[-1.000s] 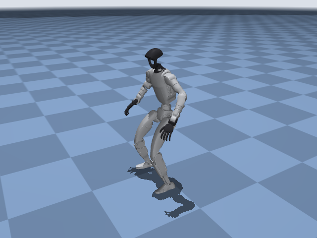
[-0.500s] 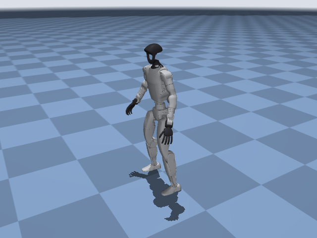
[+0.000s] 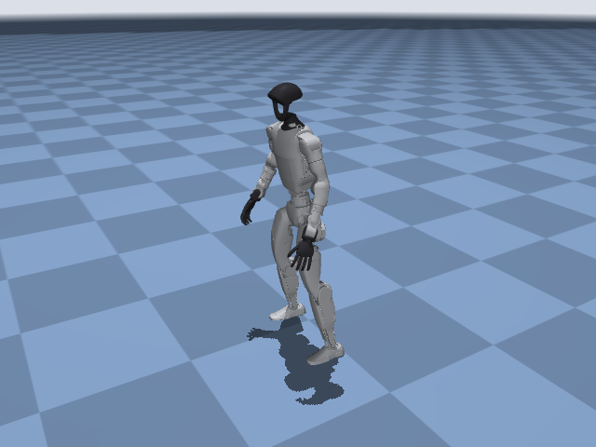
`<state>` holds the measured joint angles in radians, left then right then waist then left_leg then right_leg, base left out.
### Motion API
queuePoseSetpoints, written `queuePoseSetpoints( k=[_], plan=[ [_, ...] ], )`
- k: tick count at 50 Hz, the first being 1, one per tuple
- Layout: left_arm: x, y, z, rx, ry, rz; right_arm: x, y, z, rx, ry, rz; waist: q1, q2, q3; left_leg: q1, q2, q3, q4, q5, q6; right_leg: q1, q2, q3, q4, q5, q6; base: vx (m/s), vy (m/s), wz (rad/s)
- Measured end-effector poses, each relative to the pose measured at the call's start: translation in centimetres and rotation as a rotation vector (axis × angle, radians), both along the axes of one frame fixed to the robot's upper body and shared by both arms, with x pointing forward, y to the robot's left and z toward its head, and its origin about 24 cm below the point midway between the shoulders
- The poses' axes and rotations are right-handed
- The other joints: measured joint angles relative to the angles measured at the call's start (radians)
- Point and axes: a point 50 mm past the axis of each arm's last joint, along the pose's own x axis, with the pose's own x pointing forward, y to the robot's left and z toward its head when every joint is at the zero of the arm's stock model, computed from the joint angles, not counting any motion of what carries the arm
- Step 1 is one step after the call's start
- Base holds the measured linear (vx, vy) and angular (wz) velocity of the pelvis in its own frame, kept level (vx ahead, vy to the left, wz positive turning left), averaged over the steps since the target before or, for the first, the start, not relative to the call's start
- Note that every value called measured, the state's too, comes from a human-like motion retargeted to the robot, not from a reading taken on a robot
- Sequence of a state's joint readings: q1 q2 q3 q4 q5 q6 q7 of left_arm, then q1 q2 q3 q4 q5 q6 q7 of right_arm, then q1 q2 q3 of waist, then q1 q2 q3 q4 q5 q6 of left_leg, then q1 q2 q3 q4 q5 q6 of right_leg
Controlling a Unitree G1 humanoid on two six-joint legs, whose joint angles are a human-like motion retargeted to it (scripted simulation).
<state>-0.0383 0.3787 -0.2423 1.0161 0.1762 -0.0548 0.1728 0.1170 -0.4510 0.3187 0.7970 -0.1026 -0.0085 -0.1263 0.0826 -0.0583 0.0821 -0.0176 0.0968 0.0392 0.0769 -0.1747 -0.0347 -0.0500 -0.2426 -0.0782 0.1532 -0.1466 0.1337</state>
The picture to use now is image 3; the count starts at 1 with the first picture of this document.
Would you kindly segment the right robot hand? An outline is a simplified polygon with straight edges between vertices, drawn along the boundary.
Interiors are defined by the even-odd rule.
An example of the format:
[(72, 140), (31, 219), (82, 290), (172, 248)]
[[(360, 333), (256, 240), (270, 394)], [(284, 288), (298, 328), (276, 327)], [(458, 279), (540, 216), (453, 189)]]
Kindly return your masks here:
[(243, 224), (245, 224), (245, 225), (250, 224), (248, 222), (248, 220), (251, 222), (251, 219), (250, 219), (251, 210), (253, 209), (253, 207), (255, 205), (255, 202), (261, 200), (260, 198), (258, 198), (260, 194), (261, 194), (261, 192), (260, 192), (259, 189), (255, 189), (253, 191), (253, 193), (250, 194), (250, 197), (251, 198), (249, 199), (249, 201), (244, 206), (244, 209), (243, 209), (243, 211), (242, 211), (242, 213), (240, 215), (240, 219), (241, 219), (241, 222)]

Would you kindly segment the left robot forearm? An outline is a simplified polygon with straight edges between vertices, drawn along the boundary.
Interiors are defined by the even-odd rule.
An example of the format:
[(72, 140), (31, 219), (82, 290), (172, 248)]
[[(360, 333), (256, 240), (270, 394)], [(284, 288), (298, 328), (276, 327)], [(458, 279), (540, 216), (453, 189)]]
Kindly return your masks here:
[(315, 237), (318, 226), (321, 223), (320, 216), (323, 215), (324, 207), (328, 202), (328, 185), (325, 182), (317, 182), (314, 187), (314, 198), (310, 200), (310, 215), (307, 217), (307, 228), (305, 235)]

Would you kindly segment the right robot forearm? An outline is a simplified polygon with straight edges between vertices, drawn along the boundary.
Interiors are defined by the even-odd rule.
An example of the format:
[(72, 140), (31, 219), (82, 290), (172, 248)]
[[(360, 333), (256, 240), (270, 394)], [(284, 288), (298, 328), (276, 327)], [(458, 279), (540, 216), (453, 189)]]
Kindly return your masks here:
[(264, 164), (264, 167), (263, 167), (263, 172), (262, 172), (262, 174), (261, 174), (261, 176), (260, 176), (260, 178), (259, 178), (259, 180), (257, 182), (256, 187), (254, 187), (253, 190), (252, 190), (252, 192), (255, 189), (259, 189), (260, 190), (261, 194), (259, 195), (258, 198), (262, 198), (262, 197), (265, 196), (266, 189), (268, 188), (269, 184), (271, 183), (274, 175), (276, 175), (276, 172), (277, 172), (276, 171), (276, 168), (274, 168), (273, 166), (269, 165), (265, 161), (265, 164)]

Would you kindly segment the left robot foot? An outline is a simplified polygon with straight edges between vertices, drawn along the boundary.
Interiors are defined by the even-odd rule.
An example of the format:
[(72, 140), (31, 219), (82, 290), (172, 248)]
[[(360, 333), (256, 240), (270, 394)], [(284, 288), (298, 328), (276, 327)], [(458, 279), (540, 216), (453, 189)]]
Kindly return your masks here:
[[(331, 347), (332, 345), (330, 345)], [(324, 346), (313, 355), (306, 358), (306, 362), (310, 365), (318, 365), (329, 361), (337, 357), (343, 356), (345, 353), (343, 346), (340, 343), (336, 343), (336, 348), (329, 350), (328, 347)]]

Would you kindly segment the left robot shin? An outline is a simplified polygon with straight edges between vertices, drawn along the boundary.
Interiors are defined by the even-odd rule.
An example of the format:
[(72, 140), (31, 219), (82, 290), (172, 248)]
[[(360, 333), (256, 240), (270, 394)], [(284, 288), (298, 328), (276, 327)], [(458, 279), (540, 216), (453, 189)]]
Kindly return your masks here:
[[(318, 328), (320, 330), (322, 339), (324, 340), (325, 346), (328, 347), (329, 350), (335, 349), (335, 310), (334, 302), (332, 299), (332, 289), (327, 285), (321, 286), (319, 288), (317, 300), (314, 300), (313, 296), (310, 293), (309, 300), (316, 323), (318, 324)], [(330, 345), (332, 346), (330, 347)]]

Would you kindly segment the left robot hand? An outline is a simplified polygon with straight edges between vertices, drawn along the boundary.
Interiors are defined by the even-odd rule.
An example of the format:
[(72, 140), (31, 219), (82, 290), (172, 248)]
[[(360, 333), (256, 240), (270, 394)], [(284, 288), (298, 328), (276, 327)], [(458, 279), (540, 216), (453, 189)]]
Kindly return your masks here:
[(289, 252), (289, 254), (287, 255), (287, 257), (289, 258), (297, 250), (296, 255), (294, 257), (294, 260), (293, 260), (293, 262), (291, 264), (291, 267), (294, 267), (294, 265), (295, 265), (298, 257), (300, 256), (299, 261), (298, 261), (298, 265), (297, 265), (297, 267), (296, 267), (295, 270), (298, 270), (299, 269), (299, 267), (301, 265), (301, 262), (303, 260), (303, 257), (305, 257), (305, 258), (304, 258), (304, 262), (303, 262), (303, 266), (302, 266), (301, 271), (304, 271), (304, 269), (305, 269), (307, 257), (309, 257), (309, 260), (308, 260), (308, 266), (307, 266), (307, 269), (306, 270), (308, 271), (310, 269), (310, 266), (311, 266), (312, 256), (314, 254), (314, 247), (313, 247), (312, 242), (316, 241), (318, 230), (317, 230), (317, 233), (316, 233), (315, 237), (309, 237), (309, 236), (306, 236), (305, 235), (306, 228), (307, 228), (307, 225), (305, 226), (304, 231), (303, 231), (303, 234), (302, 234), (302, 239), (303, 240), (299, 241), (298, 242), (298, 245), (295, 246)]

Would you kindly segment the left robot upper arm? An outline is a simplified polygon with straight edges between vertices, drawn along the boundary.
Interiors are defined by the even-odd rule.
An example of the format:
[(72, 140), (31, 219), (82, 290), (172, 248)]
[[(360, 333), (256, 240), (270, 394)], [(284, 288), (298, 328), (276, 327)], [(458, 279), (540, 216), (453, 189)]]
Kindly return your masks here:
[(305, 132), (298, 136), (298, 140), (300, 151), (306, 157), (311, 173), (316, 177), (310, 187), (312, 194), (314, 195), (314, 187), (317, 182), (325, 182), (329, 192), (330, 183), (321, 153), (322, 145), (319, 137)]

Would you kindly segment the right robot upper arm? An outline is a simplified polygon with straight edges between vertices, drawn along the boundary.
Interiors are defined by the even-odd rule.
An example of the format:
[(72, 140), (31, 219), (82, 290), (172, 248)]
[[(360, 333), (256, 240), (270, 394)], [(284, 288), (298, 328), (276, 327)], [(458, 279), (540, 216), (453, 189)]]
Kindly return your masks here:
[(272, 128), (273, 128), (273, 127), (274, 127), (274, 126), (275, 126), (277, 123), (279, 123), (279, 121), (278, 121), (278, 122), (276, 122), (276, 123), (274, 123), (274, 124), (272, 124), (272, 125), (270, 125), (270, 126), (268, 126), (268, 127), (266, 128), (266, 134), (267, 134), (267, 136), (268, 136), (268, 140), (269, 140), (269, 148), (270, 148), (270, 149), (271, 149), (271, 151), (272, 151), (272, 152), (271, 152), (271, 153), (268, 155), (268, 157), (267, 157), (267, 159), (266, 159), (266, 163), (268, 163), (269, 165), (273, 166), (274, 168), (277, 168), (278, 166), (277, 166), (277, 162), (276, 162), (275, 155), (274, 155), (274, 152), (273, 152), (273, 146), (272, 146), (272, 137), (271, 137), (271, 132), (272, 132)]

